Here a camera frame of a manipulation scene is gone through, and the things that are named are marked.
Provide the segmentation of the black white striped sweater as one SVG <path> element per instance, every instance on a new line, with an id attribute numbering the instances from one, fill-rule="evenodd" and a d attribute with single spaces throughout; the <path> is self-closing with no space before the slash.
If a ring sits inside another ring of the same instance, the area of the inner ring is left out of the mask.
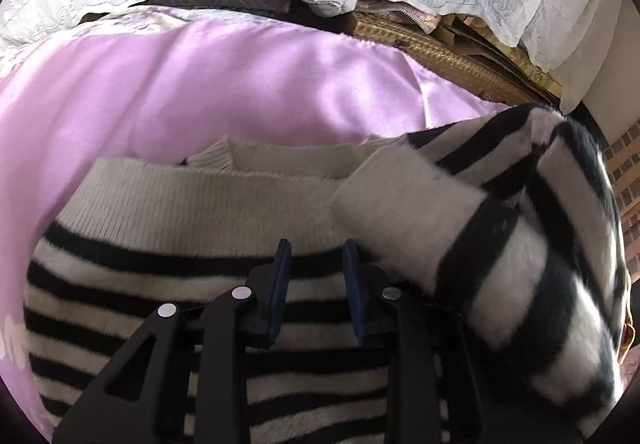
<path id="1" fill-rule="evenodd" d="M 553 443 L 624 393 L 622 229 L 536 104 L 359 146 L 100 159 L 29 262 L 58 443 Z"/>

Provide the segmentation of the lilac printed bed sheet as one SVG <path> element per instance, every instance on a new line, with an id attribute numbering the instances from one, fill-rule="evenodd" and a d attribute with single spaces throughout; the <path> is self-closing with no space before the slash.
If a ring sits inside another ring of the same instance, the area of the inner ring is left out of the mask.
<path id="1" fill-rule="evenodd" d="M 96 159 L 176 164 L 224 135 L 358 144 L 495 110 L 397 49 L 245 15 L 43 42 L 1 77 L 1 378 L 28 426 L 52 431 L 25 346 L 28 260 Z"/>

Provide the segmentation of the floral white purple cloth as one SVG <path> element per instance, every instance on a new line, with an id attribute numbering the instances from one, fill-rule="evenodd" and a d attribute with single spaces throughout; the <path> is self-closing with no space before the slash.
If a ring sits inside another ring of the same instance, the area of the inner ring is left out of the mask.
<path id="1" fill-rule="evenodd" d="M 197 20 L 211 18 L 212 10 L 186 10 L 160 6 L 139 6 L 134 10 L 107 13 L 94 21 L 78 24 L 72 28 L 48 33 L 39 39 L 27 42 L 12 42 L 1 39 L 1 77 L 11 74 L 43 42 L 53 40 L 67 44 L 88 36 L 113 36 L 120 34 L 151 35 L 168 32 Z"/>

